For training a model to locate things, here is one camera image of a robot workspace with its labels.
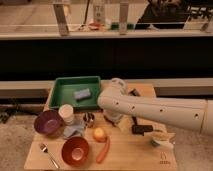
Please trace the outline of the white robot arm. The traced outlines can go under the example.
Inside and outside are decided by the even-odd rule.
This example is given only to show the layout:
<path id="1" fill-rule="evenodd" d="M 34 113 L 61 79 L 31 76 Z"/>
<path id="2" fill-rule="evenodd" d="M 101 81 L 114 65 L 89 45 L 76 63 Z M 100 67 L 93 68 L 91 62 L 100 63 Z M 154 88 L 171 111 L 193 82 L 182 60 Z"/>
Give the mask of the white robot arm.
<path id="1" fill-rule="evenodd" d="M 100 108 L 117 114 L 213 136 L 213 100 L 130 96 L 126 82 L 113 78 L 100 93 L 97 103 Z"/>

